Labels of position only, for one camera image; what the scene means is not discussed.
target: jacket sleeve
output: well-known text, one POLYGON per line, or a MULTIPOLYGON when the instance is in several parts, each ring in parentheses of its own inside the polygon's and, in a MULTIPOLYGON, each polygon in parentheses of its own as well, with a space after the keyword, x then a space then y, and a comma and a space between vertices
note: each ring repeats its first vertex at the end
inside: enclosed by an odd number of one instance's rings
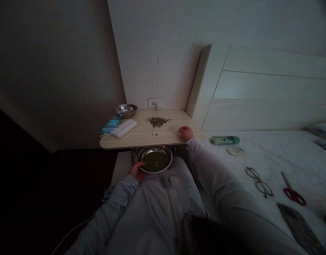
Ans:
POLYGON ((254 254, 307 254, 267 218, 243 184, 200 140, 192 138, 187 144, 198 178, 217 206, 220 219, 254 254))
POLYGON ((71 254, 98 254, 107 246, 112 232, 124 210, 134 197, 138 181, 127 175, 114 188, 110 198, 97 210, 95 216, 80 232, 76 242, 66 252, 71 254))

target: metal bowl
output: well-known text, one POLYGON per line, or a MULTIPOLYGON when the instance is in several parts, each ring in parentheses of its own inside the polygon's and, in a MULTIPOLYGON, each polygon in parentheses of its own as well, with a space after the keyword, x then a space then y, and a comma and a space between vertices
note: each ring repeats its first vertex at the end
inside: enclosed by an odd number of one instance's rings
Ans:
POLYGON ((160 173, 160 172, 163 172, 163 171, 167 170, 168 167, 171 165, 171 162, 173 161, 173 153, 166 146, 155 146, 155 147, 141 148, 141 150, 137 154, 137 162, 143 162, 145 156, 148 155, 151 152, 163 153, 165 155, 165 159, 167 161, 167 166, 164 169, 162 169, 160 171, 157 171, 157 172, 150 172, 150 171, 147 171, 147 170, 145 170, 143 168, 140 168, 140 169, 143 172, 147 172, 149 174, 157 174, 157 173, 160 173))
POLYGON ((134 104, 121 104, 113 109, 113 113, 123 117, 123 119, 128 119, 135 115, 136 110, 137 106, 134 104))

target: scissors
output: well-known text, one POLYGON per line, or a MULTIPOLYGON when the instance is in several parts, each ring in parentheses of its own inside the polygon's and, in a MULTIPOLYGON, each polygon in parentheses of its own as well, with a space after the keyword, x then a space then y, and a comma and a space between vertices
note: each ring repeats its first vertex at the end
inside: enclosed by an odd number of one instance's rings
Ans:
POLYGON ((294 201, 297 202, 300 205, 306 205, 306 200, 299 195, 298 192, 296 192, 295 190, 292 189, 292 187, 290 186, 290 183, 288 182, 288 180, 286 179, 286 176, 283 174, 283 172, 281 172, 281 175, 283 177, 283 179, 285 180, 286 186, 287 188, 283 189, 283 192, 286 194, 286 196, 294 201))

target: cable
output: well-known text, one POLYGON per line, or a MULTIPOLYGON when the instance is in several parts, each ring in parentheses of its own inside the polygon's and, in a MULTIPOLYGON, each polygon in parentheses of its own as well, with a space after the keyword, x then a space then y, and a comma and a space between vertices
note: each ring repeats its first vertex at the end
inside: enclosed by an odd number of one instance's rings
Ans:
POLYGON ((76 227, 73 228, 70 232, 68 232, 67 235, 66 235, 66 236, 62 239, 62 241, 58 244, 58 246, 54 249, 54 251, 52 252, 51 255, 53 255, 53 254, 56 252, 56 250, 57 250, 58 247, 61 245, 61 243, 65 240, 65 238, 66 238, 69 234, 71 234, 71 232, 72 232, 73 230, 75 230, 76 228, 80 227, 81 225, 83 225, 83 224, 89 222, 89 221, 93 218, 93 216, 95 216, 95 214, 96 214, 97 211, 95 211, 95 213, 92 214, 92 216, 91 216, 88 220, 84 221, 83 223, 80 223, 78 226, 76 226, 76 227))
POLYGON ((107 136, 109 136, 109 135, 111 135, 111 134, 103 134, 103 135, 100 135, 99 137, 100 137, 100 138, 103 138, 103 137, 107 137, 107 136))

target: person's left hand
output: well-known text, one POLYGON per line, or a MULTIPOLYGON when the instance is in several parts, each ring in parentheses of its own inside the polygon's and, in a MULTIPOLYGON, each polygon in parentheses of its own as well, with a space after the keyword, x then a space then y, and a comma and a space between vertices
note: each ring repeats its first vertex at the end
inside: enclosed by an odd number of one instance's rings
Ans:
POLYGON ((143 181, 143 179, 149 175, 148 173, 139 169, 143 165, 145 165, 144 162, 138 162, 137 164, 134 164, 129 171, 129 174, 132 175, 138 181, 138 183, 141 183, 141 181, 143 181))

